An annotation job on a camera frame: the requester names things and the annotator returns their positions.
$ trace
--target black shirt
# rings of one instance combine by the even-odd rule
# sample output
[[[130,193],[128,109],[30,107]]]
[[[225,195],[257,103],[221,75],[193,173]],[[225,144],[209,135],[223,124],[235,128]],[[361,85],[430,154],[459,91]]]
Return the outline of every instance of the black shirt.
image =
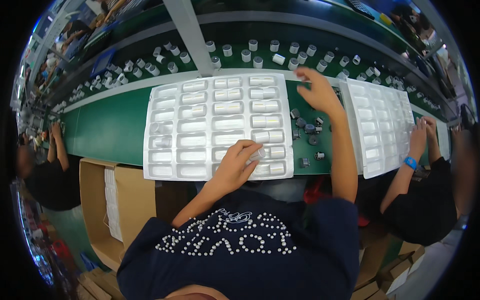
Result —
[[[48,160],[33,168],[25,186],[33,198],[55,211],[72,209],[80,205],[79,157],[69,156],[69,168],[64,172],[60,161]]]
[[[151,218],[121,262],[120,290],[137,300],[187,285],[230,300],[348,300],[359,272],[357,209],[320,199],[304,229],[304,208],[237,190],[178,231]]]
[[[377,179],[359,182],[357,205],[371,220],[381,219],[404,241],[431,245],[443,239],[457,222],[450,164],[443,157],[431,170],[417,169],[407,194],[398,195],[380,214],[380,203],[396,175],[389,172]]]

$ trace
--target navy blue shirt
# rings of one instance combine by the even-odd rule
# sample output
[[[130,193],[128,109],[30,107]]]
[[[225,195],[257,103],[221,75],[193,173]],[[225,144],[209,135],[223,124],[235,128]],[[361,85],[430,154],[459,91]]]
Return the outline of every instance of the navy blue shirt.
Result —
[[[357,209],[320,199],[307,212],[304,203],[237,190],[178,230],[151,218],[118,269],[120,290],[127,299],[164,298],[188,285],[230,300],[350,299],[359,272]]]

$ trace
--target worker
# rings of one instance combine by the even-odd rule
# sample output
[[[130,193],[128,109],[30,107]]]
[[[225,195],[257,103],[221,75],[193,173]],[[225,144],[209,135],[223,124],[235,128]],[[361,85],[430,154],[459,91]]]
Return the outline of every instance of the worker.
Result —
[[[297,88],[332,125],[333,196],[310,207],[239,189],[262,147],[239,140],[171,224],[153,217],[127,249],[117,280],[128,299],[349,299],[359,272],[357,167],[347,116],[325,77]]]
[[[55,211],[64,211],[80,205],[79,163],[76,156],[67,156],[61,138],[60,125],[51,126],[47,161],[34,165],[28,146],[17,149],[17,176],[24,180],[33,198]]]
[[[360,180],[356,203],[371,221],[383,222],[404,241],[431,245],[443,239],[461,215],[468,215],[478,175],[478,125],[452,132],[453,168],[440,154],[436,120],[417,118],[407,160],[395,171]],[[428,144],[430,170],[415,168]]]

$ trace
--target blue wristwatch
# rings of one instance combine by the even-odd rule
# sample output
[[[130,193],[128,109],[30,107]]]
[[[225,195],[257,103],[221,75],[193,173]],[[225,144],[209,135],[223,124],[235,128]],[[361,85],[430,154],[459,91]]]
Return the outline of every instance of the blue wristwatch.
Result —
[[[417,161],[410,156],[407,156],[403,162],[414,170],[417,168]]]

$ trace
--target white plastic tray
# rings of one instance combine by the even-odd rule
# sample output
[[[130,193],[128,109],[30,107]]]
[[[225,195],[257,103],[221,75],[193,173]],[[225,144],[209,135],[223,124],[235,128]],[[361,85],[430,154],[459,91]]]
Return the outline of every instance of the white plastic tray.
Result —
[[[357,129],[352,140],[360,142],[364,178],[400,167],[407,157],[414,125],[407,92],[354,79],[347,79],[347,87],[349,97],[344,99],[351,101],[355,113],[348,118],[357,125],[350,130]]]
[[[275,91],[266,95],[269,98],[251,98],[252,90],[267,88]],[[278,108],[254,112],[254,101],[275,101]],[[219,114],[215,113],[216,104],[225,104],[233,111],[235,106],[240,109]],[[204,109],[205,115],[194,117],[192,110],[197,109]],[[260,159],[249,180],[290,178],[293,176],[293,148],[289,111],[285,78],[278,73],[208,77],[154,87],[144,133],[144,178],[209,180],[230,146],[239,139],[254,139],[253,135],[258,132],[282,132],[283,138],[278,143],[264,143],[266,157]],[[254,128],[253,117],[277,117],[279,124]],[[153,132],[152,126],[158,126],[158,131]],[[272,147],[283,147],[285,157],[272,159]],[[272,175],[272,164],[281,166],[283,172]]]

